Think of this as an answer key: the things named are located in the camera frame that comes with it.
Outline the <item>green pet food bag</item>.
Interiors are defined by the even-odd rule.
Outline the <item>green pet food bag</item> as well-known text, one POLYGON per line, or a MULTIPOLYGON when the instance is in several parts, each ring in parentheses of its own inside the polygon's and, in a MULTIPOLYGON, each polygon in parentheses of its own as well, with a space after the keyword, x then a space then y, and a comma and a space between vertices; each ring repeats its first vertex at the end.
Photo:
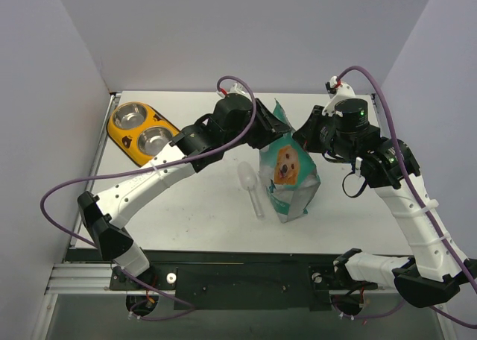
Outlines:
POLYGON ((259 179, 282 223, 306 215, 320 187, 315 162, 293 133, 292 128, 259 151, 259 179))

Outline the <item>clear plastic scoop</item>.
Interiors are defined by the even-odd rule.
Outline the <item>clear plastic scoop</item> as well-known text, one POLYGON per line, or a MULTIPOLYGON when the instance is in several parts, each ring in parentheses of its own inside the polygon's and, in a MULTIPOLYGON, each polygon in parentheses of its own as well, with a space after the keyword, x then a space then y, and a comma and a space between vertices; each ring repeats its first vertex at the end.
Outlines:
POLYGON ((237 172, 242 189, 248 192, 256 217, 263 218, 264 212, 257 193, 258 179, 256 173, 252 166, 247 162, 240 162, 237 172))

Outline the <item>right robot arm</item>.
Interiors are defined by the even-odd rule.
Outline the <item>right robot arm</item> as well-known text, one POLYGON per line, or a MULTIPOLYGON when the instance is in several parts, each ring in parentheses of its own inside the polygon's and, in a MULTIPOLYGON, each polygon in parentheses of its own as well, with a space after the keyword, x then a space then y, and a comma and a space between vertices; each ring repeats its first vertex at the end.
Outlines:
POLYGON ((369 123, 365 100, 339 101, 330 112, 314 106, 293 137, 305 151, 349 163, 352 173, 385 202, 412 252, 379 256, 353 248, 334 261, 342 286, 366 282, 393 287, 408 303, 423 308, 446 303, 462 284, 476 278, 476 261, 445 230, 411 150, 369 123))

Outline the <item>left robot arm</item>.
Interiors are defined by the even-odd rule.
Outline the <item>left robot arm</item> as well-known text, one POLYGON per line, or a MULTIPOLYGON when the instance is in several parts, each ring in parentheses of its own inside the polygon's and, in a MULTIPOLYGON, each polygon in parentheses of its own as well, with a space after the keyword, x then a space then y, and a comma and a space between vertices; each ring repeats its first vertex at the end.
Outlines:
POLYGON ((290 131, 257 98, 230 93, 212 113, 184 127, 139 173, 99 192, 84 192, 78 206, 101 258, 133 277, 152 274, 144 251, 126 231, 138 211, 174 184, 218 162, 226 151, 246 144, 260 150, 290 131))

